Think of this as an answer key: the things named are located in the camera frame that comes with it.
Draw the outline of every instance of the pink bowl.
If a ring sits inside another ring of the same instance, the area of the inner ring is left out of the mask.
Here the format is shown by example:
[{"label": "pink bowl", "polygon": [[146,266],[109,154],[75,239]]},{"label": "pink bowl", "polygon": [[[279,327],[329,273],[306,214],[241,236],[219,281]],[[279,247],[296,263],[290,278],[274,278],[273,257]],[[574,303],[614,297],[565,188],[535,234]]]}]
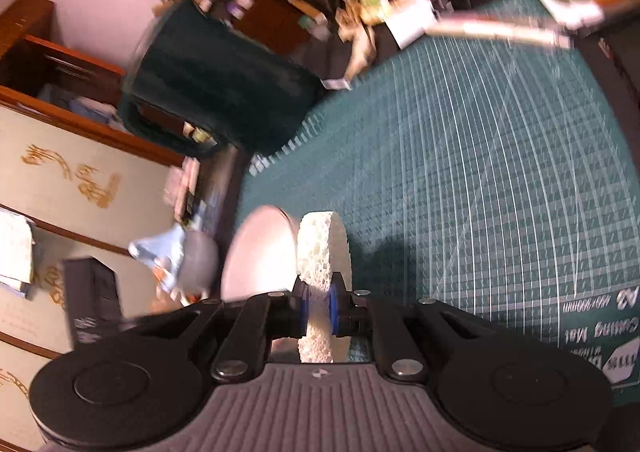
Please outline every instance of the pink bowl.
[{"label": "pink bowl", "polygon": [[273,206],[251,212],[229,247],[220,298],[230,302],[269,291],[291,291],[298,274],[299,226],[299,221]]}]

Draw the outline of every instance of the gray round object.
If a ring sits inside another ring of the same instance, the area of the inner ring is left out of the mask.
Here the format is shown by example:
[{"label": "gray round object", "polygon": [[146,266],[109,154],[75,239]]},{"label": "gray round object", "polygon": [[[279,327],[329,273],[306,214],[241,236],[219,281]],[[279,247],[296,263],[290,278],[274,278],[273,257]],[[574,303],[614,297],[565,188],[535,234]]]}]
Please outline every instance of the gray round object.
[{"label": "gray round object", "polygon": [[391,365],[391,368],[398,376],[413,376],[423,369],[420,362],[412,360],[411,358],[396,360]]},{"label": "gray round object", "polygon": [[176,277],[176,286],[185,295],[209,291],[218,271],[218,245],[204,231],[185,232],[182,242],[182,262]]},{"label": "gray round object", "polygon": [[223,378],[233,378],[244,374],[249,366],[242,360],[226,360],[222,362],[216,371]]}]

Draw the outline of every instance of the white sponge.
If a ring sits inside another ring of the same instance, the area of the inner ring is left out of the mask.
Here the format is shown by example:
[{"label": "white sponge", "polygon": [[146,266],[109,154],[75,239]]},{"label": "white sponge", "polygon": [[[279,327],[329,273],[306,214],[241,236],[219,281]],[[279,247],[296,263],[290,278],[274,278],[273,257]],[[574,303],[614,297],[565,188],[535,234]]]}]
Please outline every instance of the white sponge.
[{"label": "white sponge", "polygon": [[329,286],[335,271],[342,273],[351,291],[351,257],[347,233],[336,212],[312,212],[302,218],[298,231],[298,273],[309,286],[306,336],[298,341],[303,363],[345,362],[350,337],[332,336]]}]

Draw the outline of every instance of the black circular joint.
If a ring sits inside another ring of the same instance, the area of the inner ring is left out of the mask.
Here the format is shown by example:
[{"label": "black circular joint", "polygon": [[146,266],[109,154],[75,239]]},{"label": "black circular joint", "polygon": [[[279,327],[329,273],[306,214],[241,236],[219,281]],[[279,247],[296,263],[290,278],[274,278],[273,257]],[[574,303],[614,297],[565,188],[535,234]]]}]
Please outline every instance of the black circular joint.
[{"label": "black circular joint", "polygon": [[175,340],[123,333],[49,362],[29,399],[41,430],[62,446],[132,450],[190,421],[204,385]]},{"label": "black circular joint", "polygon": [[149,375],[128,362],[107,362],[85,369],[74,382],[76,394],[95,405],[121,405],[145,392]]},{"label": "black circular joint", "polygon": [[589,362],[508,333],[464,342],[436,392],[463,432],[498,449],[587,444],[611,405],[608,381]]}]

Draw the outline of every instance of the green cutting mat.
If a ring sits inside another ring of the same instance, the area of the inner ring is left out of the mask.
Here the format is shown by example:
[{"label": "green cutting mat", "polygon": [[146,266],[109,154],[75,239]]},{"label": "green cutting mat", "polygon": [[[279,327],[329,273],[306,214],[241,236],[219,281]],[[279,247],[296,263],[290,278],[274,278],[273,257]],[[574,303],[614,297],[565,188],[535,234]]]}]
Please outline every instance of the green cutting mat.
[{"label": "green cutting mat", "polygon": [[239,219],[335,210],[354,288],[555,344],[562,302],[639,283],[638,175],[577,51],[423,37],[309,121],[246,177]]}]

